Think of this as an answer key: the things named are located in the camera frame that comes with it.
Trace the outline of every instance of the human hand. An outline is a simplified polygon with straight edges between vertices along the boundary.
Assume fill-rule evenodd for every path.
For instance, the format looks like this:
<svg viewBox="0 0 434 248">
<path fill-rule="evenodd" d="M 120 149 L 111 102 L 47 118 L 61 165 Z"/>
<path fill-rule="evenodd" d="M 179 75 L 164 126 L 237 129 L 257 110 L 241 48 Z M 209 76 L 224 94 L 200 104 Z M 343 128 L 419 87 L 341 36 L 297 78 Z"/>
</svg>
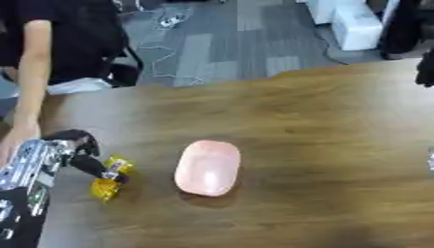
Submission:
<svg viewBox="0 0 434 248">
<path fill-rule="evenodd" d="M 15 125 L 0 143 L 0 168 L 9 162 L 17 146 L 25 140 L 38 139 L 40 136 L 41 128 L 37 122 Z"/>
</svg>

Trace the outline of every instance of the floor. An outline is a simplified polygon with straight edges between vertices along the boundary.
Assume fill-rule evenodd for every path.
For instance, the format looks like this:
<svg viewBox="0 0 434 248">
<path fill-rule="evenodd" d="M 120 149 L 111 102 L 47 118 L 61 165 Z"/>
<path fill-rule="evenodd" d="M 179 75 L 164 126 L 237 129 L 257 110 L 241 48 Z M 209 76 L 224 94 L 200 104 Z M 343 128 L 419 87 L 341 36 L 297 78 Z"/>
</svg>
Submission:
<svg viewBox="0 0 434 248">
<path fill-rule="evenodd" d="M 169 30 L 159 27 L 162 16 L 176 14 L 185 21 Z M 147 65 L 141 84 L 184 86 L 338 65 L 325 56 L 328 45 L 329 56 L 340 62 L 382 60 L 376 50 L 341 51 L 329 26 L 316 27 L 295 0 L 169 4 L 127 16 L 125 23 Z"/>
</svg>

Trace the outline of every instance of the pink bowl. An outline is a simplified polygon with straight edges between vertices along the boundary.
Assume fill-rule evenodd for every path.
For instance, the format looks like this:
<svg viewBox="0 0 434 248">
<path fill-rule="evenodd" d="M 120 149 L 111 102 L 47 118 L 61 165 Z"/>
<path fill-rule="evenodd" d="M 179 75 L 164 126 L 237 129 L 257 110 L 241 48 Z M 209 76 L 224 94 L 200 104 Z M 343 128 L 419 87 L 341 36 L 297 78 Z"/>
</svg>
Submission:
<svg viewBox="0 0 434 248">
<path fill-rule="evenodd" d="M 184 192 L 220 197 L 235 184 L 240 160 L 239 150 L 233 144 L 196 141 L 182 154 L 174 180 Z"/>
</svg>

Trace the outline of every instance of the wood grain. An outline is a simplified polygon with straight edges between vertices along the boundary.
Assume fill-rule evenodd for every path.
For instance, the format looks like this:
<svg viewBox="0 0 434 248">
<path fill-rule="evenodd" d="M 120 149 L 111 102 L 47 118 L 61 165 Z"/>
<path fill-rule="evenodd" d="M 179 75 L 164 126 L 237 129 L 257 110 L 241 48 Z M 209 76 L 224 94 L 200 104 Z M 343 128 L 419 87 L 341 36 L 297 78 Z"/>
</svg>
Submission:
<svg viewBox="0 0 434 248">
<path fill-rule="evenodd" d="M 86 129 L 104 156 L 138 166 L 108 204 L 64 170 L 41 247 L 432 247 L 434 91 L 414 84 L 416 64 L 49 98 L 46 132 Z M 182 150 L 203 139 L 241 150 L 237 187 L 220 199 L 172 180 Z"/>
</svg>

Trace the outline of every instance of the white container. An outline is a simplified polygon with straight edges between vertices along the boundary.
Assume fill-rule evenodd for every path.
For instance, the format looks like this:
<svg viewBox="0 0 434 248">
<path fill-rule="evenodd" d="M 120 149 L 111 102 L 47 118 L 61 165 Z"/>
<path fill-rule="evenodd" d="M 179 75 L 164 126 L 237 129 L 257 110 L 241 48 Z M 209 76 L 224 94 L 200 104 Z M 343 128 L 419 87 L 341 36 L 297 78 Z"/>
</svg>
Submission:
<svg viewBox="0 0 434 248">
<path fill-rule="evenodd" d="M 365 3 L 366 0 L 307 0 L 306 5 L 315 24 L 331 23 L 334 10 L 341 4 Z"/>
<path fill-rule="evenodd" d="M 383 24 L 365 4 L 337 7 L 331 27 L 342 50 L 375 48 L 383 32 Z"/>
</svg>

